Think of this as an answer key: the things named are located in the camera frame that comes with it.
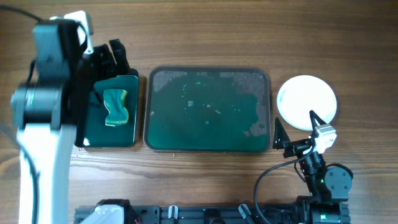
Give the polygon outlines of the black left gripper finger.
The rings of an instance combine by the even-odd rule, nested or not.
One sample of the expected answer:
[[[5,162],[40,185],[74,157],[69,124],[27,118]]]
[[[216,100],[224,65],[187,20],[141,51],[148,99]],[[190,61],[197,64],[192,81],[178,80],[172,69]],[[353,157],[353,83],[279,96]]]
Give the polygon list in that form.
[[[130,71],[130,66],[127,61],[126,49],[119,39],[109,41],[113,57],[111,59],[111,68],[118,75],[125,75]]]
[[[116,63],[106,44],[93,48],[93,68],[96,78],[113,78],[116,76]]]

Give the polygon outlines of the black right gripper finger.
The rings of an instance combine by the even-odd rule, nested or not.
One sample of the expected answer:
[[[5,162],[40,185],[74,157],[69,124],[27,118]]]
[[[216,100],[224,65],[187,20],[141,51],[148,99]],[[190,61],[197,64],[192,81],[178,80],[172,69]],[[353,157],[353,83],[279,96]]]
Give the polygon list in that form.
[[[290,138],[287,135],[279,118],[274,120],[273,149],[285,149],[290,145]]]
[[[319,115],[316,114],[316,112],[314,112],[314,110],[310,110],[309,111],[309,115],[310,115],[310,121],[312,124],[312,134],[315,134],[315,128],[319,125],[324,125],[326,124],[326,122],[324,122],[324,120],[322,120]]]

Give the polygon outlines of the white plate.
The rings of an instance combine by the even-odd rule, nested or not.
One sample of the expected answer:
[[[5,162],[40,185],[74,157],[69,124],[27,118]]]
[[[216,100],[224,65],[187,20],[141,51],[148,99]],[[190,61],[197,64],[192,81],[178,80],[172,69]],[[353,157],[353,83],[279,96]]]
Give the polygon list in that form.
[[[313,110],[326,123],[337,113],[337,98],[329,84],[311,75],[299,75],[287,80],[277,94],[277,109],[291,126],[311,131],[309,112]]]

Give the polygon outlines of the green and yellow sponge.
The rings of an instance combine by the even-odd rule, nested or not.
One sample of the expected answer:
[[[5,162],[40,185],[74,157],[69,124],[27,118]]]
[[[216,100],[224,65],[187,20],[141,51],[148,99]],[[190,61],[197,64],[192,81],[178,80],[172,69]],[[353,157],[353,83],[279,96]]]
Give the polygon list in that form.
[[[122,89],[106,89],[103,92],[104,106],[108,111],[105,118],[106,126],[120,126],[129,121],[129,112],[125,107],[127,91]]]

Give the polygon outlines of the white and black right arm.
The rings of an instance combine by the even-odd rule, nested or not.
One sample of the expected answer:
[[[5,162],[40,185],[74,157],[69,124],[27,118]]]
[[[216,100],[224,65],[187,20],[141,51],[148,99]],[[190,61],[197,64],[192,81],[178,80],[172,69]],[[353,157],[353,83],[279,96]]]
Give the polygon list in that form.
[[[149,75],[143,140],[159,152],[283,150],[309,194],[290,204],[241,204],[236,223],[349,223],[352,171],[327,164],[336,139],[328,118],[309,111],[309,137],[291,141],[271,116],[271,85],[259,68],[161,66]]]

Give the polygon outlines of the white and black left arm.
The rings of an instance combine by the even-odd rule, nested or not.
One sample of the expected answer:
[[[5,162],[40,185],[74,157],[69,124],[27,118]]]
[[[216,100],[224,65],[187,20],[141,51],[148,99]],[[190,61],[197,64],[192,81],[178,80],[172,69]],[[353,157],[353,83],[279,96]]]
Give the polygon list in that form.
[[[103,104],[94,89],[103,79],[88,19],[39,20],[36,56],[25,82],[11,97],[20,149],[19,223],[67,223],[72,149],[86,113]]]

